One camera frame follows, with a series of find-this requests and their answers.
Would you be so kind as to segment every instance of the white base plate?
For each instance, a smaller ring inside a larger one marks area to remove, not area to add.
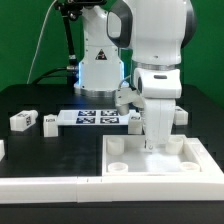
[[[103,176],[1,178],[0,203],[224,200],[224,175],[198,139],[187,139],[182,136],[184,155],[173,157],[172,165],[159,165],[160,162],[164,162],[165,154],[155,154],[153,159],[153,156],[149,158],[147,152],[137,150],[137,154],[133,151],[133,155],[138,165],[131,162],[131,169],[127,174],[110,175],[107,165],[118,159],[107,155],[106,140],[110,137],[104,136],[103,141]],[[130,148],[143,147],[144,136],[119,137],[125,139],[127,152]],[[128,163],[126,159],[131,158],[129,156],[123,157],[122,162]],[[147,164],[157,159],[160,160],[153,169],[150,165],[139,166],[141,163]],[[174,164],[186,159],[199,164],[201,172],[188,173],[176,170]]]

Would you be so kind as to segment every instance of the white block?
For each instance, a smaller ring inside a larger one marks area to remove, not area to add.
[[[0,161],[5,156],[5,148],[4,148],[4,141],[0,140]]]
[[[57,125],[57,116],[48,115],[44,116],[44,137],[58,137],[58,125]]]
[[[176,106],[174,120],[175,125],[187,125],[188,124],[188,112],[181,107]]]
[[[38,113],[35,110],[21,111],[20,113],[10,117],[10,128],[11,131],[25,131],[36,123]]]
[[[128,134],[141,135],[142,134],[142,120],[140,113],[132,112],[128,120]]]

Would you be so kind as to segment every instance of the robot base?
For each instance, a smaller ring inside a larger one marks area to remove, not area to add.
[[[129,87],[129,84],[127,82],[124,82],[122,85],[122,88],[124,87]],[[83,95],[87,97],[104,97],[104,98],[112,98],[114,97],[115,94],[115,89],[114,90],[92,90],[92,89],[85,89],[80,86],[79,83],[75,83],[74,85],[74,93],[78,95]]]

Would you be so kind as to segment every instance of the black tabletop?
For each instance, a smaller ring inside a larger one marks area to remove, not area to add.
[[[0,177],[100,176],[103,135],[127,134],[127,126],[60,127],[59,137],[43,137],[43,116],[62,109],[113,109],[113,99],[74,95],[66,85],[15,85],[0,93],[0,139],[6,156]],[[187,126],[174,134],[197,137],[224,168],[224,110],[197,88],[183,86],[177,105],[189,112]],[[37,110],[37,123],[12,132],[9,118]],[[87,204],[1,205],[1,223],[222,223],[222,202],[122,202]]]

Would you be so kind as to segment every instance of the black cable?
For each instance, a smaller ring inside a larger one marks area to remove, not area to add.
[[[60,72],[60,71],[67,71],[67,68],[64,67],[64,68],[55,68],[55,69],[52,69],[52,70],[50,70],[50,71],[44,73],[43,75],[41,75],[39,78],[35,79],[35,80],[32,82],[32,84],[36,85],[40,80],[42,80],[42,79],[48,77],[49,75],[51,75],[51,74],[53,74],[53,73]]]

